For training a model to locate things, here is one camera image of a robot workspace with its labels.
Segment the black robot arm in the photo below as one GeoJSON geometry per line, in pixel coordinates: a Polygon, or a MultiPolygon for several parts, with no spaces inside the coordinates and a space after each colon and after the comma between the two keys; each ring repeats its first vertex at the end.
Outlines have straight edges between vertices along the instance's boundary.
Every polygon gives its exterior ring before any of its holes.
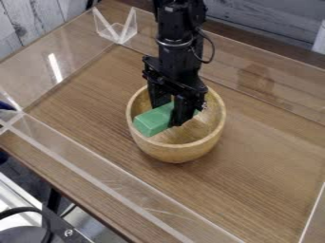
{"type": "Polygon", "coordinates": [[[204,41],[207,7],[203,0],[153,0],[157,23],[156,44],[159,56],[144,55],[141,77],[146,81],[149,103],[153,108],[173,102],[168,126],[181,126],[201,111],[208,88],[199,78],[204,41]]]}

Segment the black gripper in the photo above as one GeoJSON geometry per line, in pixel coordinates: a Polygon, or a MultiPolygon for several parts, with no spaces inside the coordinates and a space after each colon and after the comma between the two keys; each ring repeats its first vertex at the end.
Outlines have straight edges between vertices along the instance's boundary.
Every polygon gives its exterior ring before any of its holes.
{"type": "Polygon", "coordinates": [[[146,80],[149,102],[153,108],[171,102],[169,125],[181,126],[203,109],[207,86],[197,72],[204,63],[203,40],[184,43],[157,41],[159,55],[144,55],[141,76],[146,80]]]}

